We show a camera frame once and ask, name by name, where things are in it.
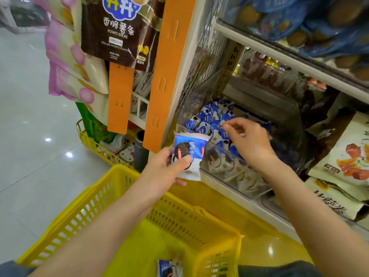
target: orange hanging strip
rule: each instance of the orange hanging strip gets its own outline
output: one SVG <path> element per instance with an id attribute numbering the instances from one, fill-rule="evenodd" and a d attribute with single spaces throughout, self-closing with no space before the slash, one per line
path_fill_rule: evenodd
<path id="1" fill-rule="evenodd" d="M 166 0 L 147 111 L 144 147 L 160 149 L 196 0 Z"/>
<path id="2" fill-rule="evenodd" d="M 127 134 L 134 69 L 110 63 L 108 130 Z"/>

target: right arm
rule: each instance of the right arm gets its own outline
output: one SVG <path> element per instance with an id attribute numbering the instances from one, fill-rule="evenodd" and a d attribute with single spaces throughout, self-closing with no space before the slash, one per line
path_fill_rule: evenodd
<path id="1" fill-rule="evenodd" d="M 269 182 L 320 272 L 325 277 L 369 276 L 369 245 L 277 158 L 266 130 L 243 118 L 223 128 L 248 165 Z"/>

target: fingernail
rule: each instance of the fingernail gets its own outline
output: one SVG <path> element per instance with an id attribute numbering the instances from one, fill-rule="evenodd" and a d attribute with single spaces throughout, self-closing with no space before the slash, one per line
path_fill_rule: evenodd
<path id="1" fill-rule="evenodd" d="M 187 163 L 190 164 L 192 162 L 191 155 L 187 154 L 184 159 L 186 159 Z"/>

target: forearm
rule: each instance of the forearm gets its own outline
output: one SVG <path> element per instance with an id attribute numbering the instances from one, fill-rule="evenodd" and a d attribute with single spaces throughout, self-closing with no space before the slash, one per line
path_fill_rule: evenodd
<path id="1" fill-rule="evenodd" d="M 260 171 L 324 276 L 368 276 L 369 246 L 277 158 Z"/>
<path id="2" fill-rule="evenodd" d="M 125 194 L 63 245 L 31 277 L 100 277 L 143 211 L 133 197 Z"/>

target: left hand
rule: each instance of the left hand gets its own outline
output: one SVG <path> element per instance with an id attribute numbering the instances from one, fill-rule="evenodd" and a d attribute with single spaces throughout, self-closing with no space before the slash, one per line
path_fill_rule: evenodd
<path id="1" fill-rule="evenodd" d="M 187 183 L 176 179 L 191 163 L 191 156 L 178 160 L 173 165 L 167 166 L 172 157 L 173 148 L 163 148 L 147 163 L 140 177 L 127 191 L 126 194 L 140 201 L 143 210 L 149 209 L 158 201 L 173 185 L 186 186 Z"/>

